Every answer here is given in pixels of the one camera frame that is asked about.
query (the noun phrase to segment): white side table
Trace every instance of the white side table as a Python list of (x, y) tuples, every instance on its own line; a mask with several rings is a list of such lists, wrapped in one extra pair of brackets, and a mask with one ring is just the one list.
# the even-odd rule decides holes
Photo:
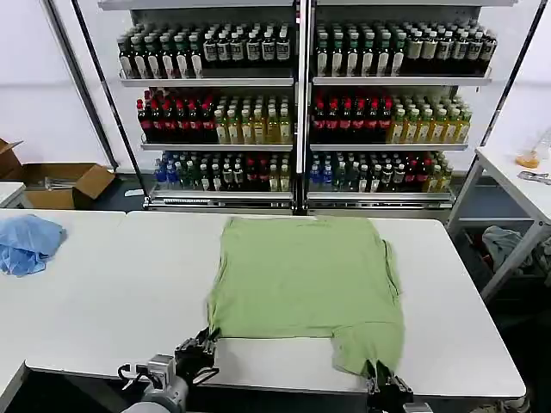
[[(448, 232), (458, 231), (461, 205), (471, 194), (476, 182), (485, 170), (509, 196), (534, 220), (521, 242), (499, 267), (495, 275), (482, 289), (480, 295), (489, 301), (499, 288), (511, 277), (512, 271), (541, 241), (551, 236), (551, 186), (541, 182), (525, 181), (518, 177), (522, 170), (529, 170), (515, 163), (514, 154), (500, 152), (497, 148), (481, 146), (476, 149), (474, 166), (467, 176), (463, 190), (457, 197), (449, 215)], [(541, 162), (536, 173), (551, 173), (551, 159)]]
[(22, 182), (0, 182), (0, 208), (17, 208), (32, 209), (33, 204), (30, 203), (25, 196), (25, 184)]

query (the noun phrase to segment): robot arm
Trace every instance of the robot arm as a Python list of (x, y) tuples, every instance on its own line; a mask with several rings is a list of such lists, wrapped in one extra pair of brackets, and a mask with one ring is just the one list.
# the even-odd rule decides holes
[(128, 380), (122, 373), (130, 371), (130, 365), (121, 366), (119, 376), (127, 381), (126, 388), (144, 376), (151, 381), (141, 401), (123, 413), (185, 413), (189, 388), (219, 371), (214, 367), (214, 348), (219, 335), (219, 330), (209, 333), (204, 329), (196, 338), (189, 338), (178, 346), (174, 356), (157, 354), (146, 365), (137, 365), (136, 379)]

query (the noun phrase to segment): metal pole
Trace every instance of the metal pole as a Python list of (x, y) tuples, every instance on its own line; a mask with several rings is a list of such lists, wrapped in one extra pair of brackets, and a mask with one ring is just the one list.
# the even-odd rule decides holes
[(134, 172), (136, 172), (136, 176), (138, 177), (139, 185), (144, 191), (144, 195), (148, 196), (147, 188), (145, 187), (145, 183), (144, 183), (144, 177), (142, 176), (141, 171), (139, 170), (138, 162), (136, 161), (136, 157), (133, 154), (132, 146), (130, 145), (130, 141), (128, 140), (127, 133), (124, 130), (124, 126), (122, 125), (122, 120), (121, 120), (121, 117), (119, 116), (119, 112), (117, 111), (117, 107), (115, 106), (115, 101), (113, 100), (113, 96), (111, 95), (111, 91), (109, 90), (109, 86), (107, 85), (107, 81), (105, 80), (105, 76), (103, 75), (103, 69), (102, 69), (102, 66), (100, 65), (99, 59), (97, 58), (96, 49), (92, 44), (90, 33), (88, 32), (88, 28), (86, 27), (86, 22), (84, 21), (82, 10), (78, 5), (78, 0), (71, 0), (71, 3), (72, 3), (72, 7), (75, 10), (75, 14), (77, 15), (78, 24), (80, 25), (80, 29), (83, 32), (84, 39), (86, 40), (86, 46), (88, 46), (90, 56), (92, 57), (92, 62), (94, 63), (94, 67), (96, 68), (97, 76), (99, 76), (100, 82), (102, 83), (103, 92), (105, 93), (105, 97), (107, 97), (109, 106), (111, 107), (111, 112), (113, 113), (115, 122), (117, 124), (117, 127), (119, 128), (119, 133), (121, 134), (122, 141), (124, 142), (124, 146), (125, 148), (127, 148), (128, 157), (130, 157), (130, 162), (132, 162)]
[(117, 166), (119, 165), (115, 160), (113, 151), (111, 150), (111, 145), (109, 144), (107, 134), (103, 129), (102, 121), (100, 120), (97, 114), (96, 107), (94, 106), (94, 101), (92, 100), (92, 97), (90, 96), (90, 92), (86, 87), (86, 82), (84, 81), (83, 73), (80, 70), (77, 57), (75, 56), (75, 53), (72, 50), (71, 42), (69, 41), (69, 38), (67, 36), (65, 26), (63, 25), (63, 22), (59, 17), (59, 12), (55, 6), (55, 3), (53, 0), (42, 0), (42, 6), (46, 11), (48, 19), (52, 24), (53, 31), (55, 32), (55, 35), (58, 38), (59, 45), (63, 50), (63, 53), (65, 55), (65, 60), (69, 66), (69, 71), (71, 72), (73, 80), (77, 85), (78, 94), (83, 100), (84, 107), (86, 108), (86, 112), (90, 117), (92, 126), (96, 131), (97, 137), (100, 139), (100, 143), (102, 144), (103, 150), (107, 155), (109, 163), (111, 163), (111, 166), (114, 169), (116, 169)]

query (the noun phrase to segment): table leg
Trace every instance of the table leg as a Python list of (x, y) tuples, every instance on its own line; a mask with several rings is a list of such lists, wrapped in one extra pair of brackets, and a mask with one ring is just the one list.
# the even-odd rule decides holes
[(475, 157), (473, 168), (471, 168), (471, 170), (469, 171), (467, 175), (467, 179), (465, 180), (465, 183), (461, 188), (461, 192), (459, 193), (459, 195), (457, 196), (457, 199), (455, 200), (454, 207), (452, 208), (451, 213), (449, 213), (446, 229), (448, 230), (449, 236), (452, 238), (459, 231), (459, 225), (458, 225), (459, 218), (460, 218), (459, 212), (461, 211), (463, 202), (467, 199), (468, 195), (473, 190), (474, 186), (476, 185), (476, 182), (482, 176), (483, 171), (484, 171), (484, 168), (482, 167), (480, 160), (478, 159), (478, 157)]
[(549, 235), (551, 235), (551, 226), (541, 221), (535, 221), (528, 229), (523, 239), (521, 239), (520, 243), (518, 243), (515, 249), (498, 268), (496, 274), (482, 289), (480, 293), (482, 299), (485, 302), (492, 299), (503, 283), (509, 279), (512, 270), (518, 268), (534, 247), (545, 237), (549, 237)]

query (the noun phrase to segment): beverage display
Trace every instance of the beverage display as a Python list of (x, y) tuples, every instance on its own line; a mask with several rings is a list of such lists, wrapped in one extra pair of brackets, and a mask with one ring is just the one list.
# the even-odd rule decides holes
[(497, 46), (478, 21), (374, 22), (316, 28), (318, 76), (483, 77)]
[(117, 39), (127, 79), (202, 77), (203, 69), (211, 68), (291, 67), (292, 44), (288, 25), (271, 23), (138, 23)]
[(160, 189), (197, 191), (290, 191), (289, 154), (165, 151), (155, 161)]
[(459, 96), (318, 97), (310, 139), (317, 144), (464, 144), (472, 115)]
[(447, 192), (452, 173), (441, 152), (351, 152), (346, 158), (342, 152), (314, 152), (308, 190)]
[(187, 96), (146, 90), (138, 121), (149, 144), (292, 144), (287, 97)]

